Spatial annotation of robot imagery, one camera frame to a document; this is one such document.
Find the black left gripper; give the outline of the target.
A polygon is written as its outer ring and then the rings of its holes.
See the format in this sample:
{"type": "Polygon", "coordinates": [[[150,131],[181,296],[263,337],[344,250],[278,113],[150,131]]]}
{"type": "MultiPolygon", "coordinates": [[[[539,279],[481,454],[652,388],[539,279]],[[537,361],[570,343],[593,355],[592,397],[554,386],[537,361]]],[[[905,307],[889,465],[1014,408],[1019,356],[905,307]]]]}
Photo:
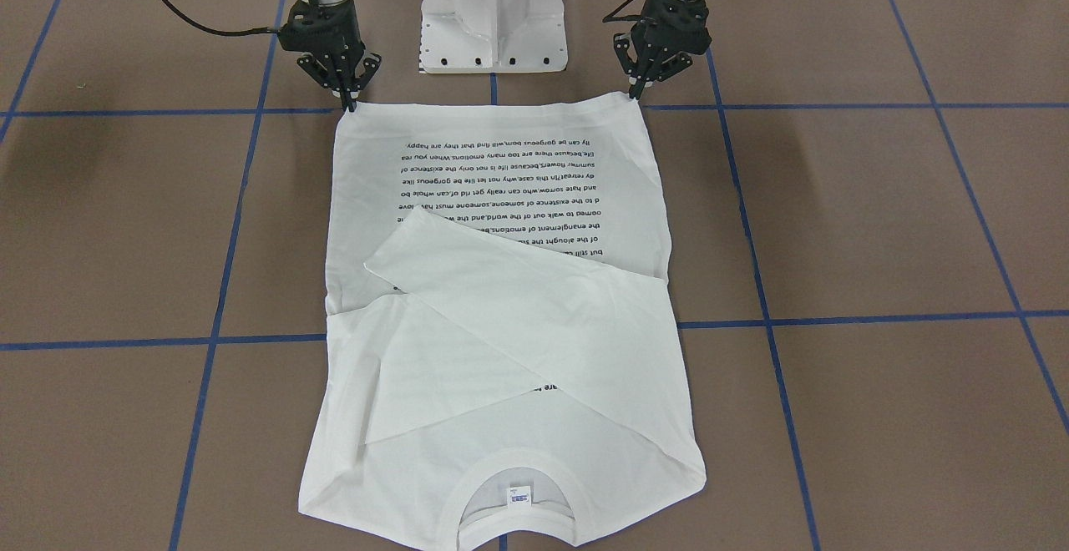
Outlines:
{"type": "Polygon", "coordinates": [[[626,0],[603,22],[634,22],[629,33],[611,39],[629,80],[630,100],[692,65],[692,56],[710,46],[706,0],[626,0]]]}

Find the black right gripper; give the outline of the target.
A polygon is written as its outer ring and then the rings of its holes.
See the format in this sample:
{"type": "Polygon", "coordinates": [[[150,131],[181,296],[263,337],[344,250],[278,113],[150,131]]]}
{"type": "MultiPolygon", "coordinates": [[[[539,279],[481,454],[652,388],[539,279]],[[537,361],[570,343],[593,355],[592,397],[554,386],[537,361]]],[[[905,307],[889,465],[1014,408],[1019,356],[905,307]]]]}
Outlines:
{"type": "Polygon", "coordinates": [[[355,0],[313,6],[298,0],[277,34],[280,45],[301,53],[297,63],[324,89],[334,89],[345,111],[377,74],[382,57],[367,51],[360,37],[355,0]]]}

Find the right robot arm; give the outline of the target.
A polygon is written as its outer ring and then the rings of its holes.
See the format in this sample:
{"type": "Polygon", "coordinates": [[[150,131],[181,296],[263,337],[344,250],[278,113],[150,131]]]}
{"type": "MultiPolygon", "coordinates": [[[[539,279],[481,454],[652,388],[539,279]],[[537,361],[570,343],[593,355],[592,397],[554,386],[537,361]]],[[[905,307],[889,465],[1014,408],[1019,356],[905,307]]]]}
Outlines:
{"type": "Polygon", "coordinates": [[[323,89],[332,91],[345,111],[377,74],[382,58],[367,50],[359,33],[355,0],[296,0],[286,21],[275,28],[228,31],[210,28],[183,14],[170,0],[160,0],[195,28],[219,37],[272,34],[289,52],[298,52],[299,67],[323,89]]]}

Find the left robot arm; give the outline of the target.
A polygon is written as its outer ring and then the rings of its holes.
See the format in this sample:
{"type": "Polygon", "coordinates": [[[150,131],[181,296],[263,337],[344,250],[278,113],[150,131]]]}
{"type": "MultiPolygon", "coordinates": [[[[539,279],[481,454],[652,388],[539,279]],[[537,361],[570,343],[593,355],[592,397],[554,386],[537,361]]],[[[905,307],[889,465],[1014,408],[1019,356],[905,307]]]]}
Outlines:
{"type": "Polygon", "coordinates": [[[603,22],[631,25],[611,39],[631,100],[690,68],[710,48],[709,15],[707,0],[625,0],[603,17],[603,22]]]}

